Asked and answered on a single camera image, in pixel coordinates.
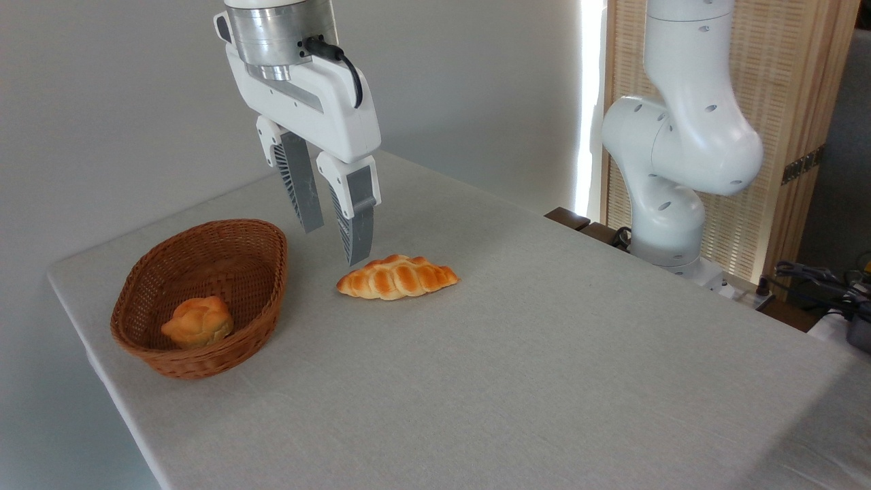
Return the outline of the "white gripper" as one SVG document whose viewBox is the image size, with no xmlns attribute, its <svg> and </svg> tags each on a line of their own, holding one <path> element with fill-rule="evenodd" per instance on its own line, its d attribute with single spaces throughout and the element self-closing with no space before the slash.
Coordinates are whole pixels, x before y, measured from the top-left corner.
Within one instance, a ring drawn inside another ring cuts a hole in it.
<svg viewBox="0 0 871 490">
<path fill-rule="evenodd" d="M 314 58 L 290 66 L 290 80 L 262 80 L 249 74 L 235 48 L 226 54 L 246 105 L 263 115 L 256 127 L 265 158 L 279 171 L 305 232 L 323 226 L 311 142 L 324 150 L 316 164 L 330 186 L 346 262 L 352 266 L 367 259 L 374 207 L 382 202 L 376 162 L 368 156 L 379 149 L 382 134 L 367 81 L 361 79 L 363 101 L 355 108 L 355 86 L 344 65 Z"/>
</svg>

